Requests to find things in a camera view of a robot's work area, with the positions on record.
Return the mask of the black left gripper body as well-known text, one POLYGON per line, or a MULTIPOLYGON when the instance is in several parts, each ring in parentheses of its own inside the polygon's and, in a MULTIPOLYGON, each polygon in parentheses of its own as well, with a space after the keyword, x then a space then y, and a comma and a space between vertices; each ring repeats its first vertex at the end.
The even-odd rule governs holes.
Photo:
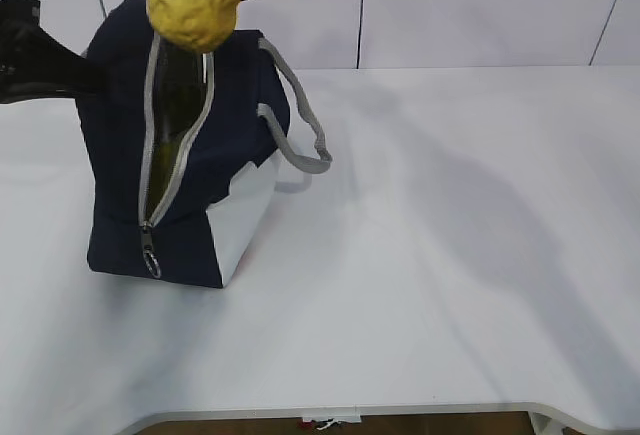
POLYGON ((1 103, 44 98, 54 85, 44 57, 49 36, 40 27, 39 0, 1 0, 1 103))

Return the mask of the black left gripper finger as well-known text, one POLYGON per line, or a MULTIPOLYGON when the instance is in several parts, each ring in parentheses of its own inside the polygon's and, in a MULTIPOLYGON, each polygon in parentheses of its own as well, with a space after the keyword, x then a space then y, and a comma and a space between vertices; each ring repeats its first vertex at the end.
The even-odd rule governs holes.
POLYGON ((42 29, 34 41, 34 97, 77 98, 108 89, 106 71, 69 50, 42 29))

